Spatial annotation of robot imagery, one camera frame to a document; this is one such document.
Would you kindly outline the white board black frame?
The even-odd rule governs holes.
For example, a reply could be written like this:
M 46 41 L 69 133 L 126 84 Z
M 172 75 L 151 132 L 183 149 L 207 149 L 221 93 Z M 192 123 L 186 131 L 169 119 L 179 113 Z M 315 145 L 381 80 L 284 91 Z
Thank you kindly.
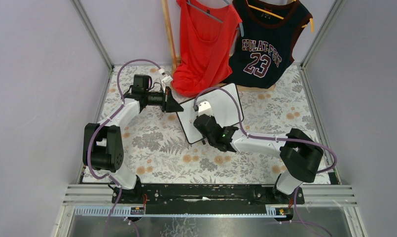
M 216 122 L 220 126 L 237 125 L 244 120 L 237 86 L 230 83 L 223 85 L 221 89 L 203 93 L 197 99 L 197 105 L 203 101 L 207 102 L 211 106 Z M 184 111 L 177 112 L 182 130 L 189 144 L 199 142 L 203 138 L 201 133 L 193 126 L 193 122 L 198 116 L 198 112 L 194 111 L 193 104 L 193 98 L 181 102 L 180 105 Z

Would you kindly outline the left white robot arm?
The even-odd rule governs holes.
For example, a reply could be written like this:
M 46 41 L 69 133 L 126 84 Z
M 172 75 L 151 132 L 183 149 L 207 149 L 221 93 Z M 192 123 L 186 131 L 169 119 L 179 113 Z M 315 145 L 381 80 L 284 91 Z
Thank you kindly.
M 159 106 L 162 112 L 182 112 L 169 87 L 172 76 L 163 70 L 160 89 L 153 90 L 150 76 L 134 75 L 133 84 L 123 94 L 121 105 L 98 123 L 88 123 L 84 129 L 83 163 L 91 175 L 109 178 L 117 187 L 133 190 L 140 182 L 137 175 L 123 167 L 122 131 L 146 106 Z

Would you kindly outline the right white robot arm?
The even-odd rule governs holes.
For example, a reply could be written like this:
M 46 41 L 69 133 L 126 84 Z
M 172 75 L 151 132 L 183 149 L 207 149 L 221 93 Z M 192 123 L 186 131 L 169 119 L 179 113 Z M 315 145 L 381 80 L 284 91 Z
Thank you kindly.
M 246 134 L 235 126 L 221 127 L 213 116 L 200 115 L 194 127 L 208 143 L 222 152 L 249 152 L 279 157 L 286 171 L 279 175 L 272 193 L 289 196 L 303 183 L 313 183 L 323 150 L 304 132 L 293 128 L 286 135 L 265 137 L 262 134 Z

